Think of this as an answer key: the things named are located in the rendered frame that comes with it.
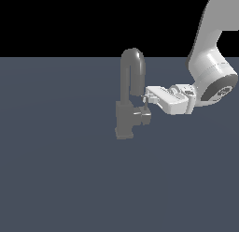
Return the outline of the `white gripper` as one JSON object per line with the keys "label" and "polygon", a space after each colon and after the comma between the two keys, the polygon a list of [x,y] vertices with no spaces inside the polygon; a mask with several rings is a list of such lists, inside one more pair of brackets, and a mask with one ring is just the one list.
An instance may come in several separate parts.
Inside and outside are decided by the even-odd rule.
{"label": "white gripper", "polygon": [[144,110],[148,109],[149,102],[159,106],[166,114],[192,114],[196,104],[196,92],[189,84],[176,84],[169,89],[148,86],[142,101]]}

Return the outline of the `grey faucet handle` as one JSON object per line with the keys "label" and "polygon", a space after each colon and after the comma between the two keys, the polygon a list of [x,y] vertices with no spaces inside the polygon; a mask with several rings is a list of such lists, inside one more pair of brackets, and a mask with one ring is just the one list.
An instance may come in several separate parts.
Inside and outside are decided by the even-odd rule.
{"label": "grey faucet handle", "polygon": [[146,125],[150,124],[151,112],[148,107],[134,108],[133,112],[134,125]]}

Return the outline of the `grey faucet body with spout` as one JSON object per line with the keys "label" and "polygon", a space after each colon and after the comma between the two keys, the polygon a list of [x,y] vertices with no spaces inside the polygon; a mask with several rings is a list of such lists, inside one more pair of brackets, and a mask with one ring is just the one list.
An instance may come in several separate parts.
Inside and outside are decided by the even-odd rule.
{"label": "grey faucet body with spout", "polygon": [[136,48],[125,50],[120,58],[120,101],[116,102],[117,139],[133,138],[133,127],[141,124],[141,109],[134,107],[130,96],[144,94],[145,75],[143,53]]}

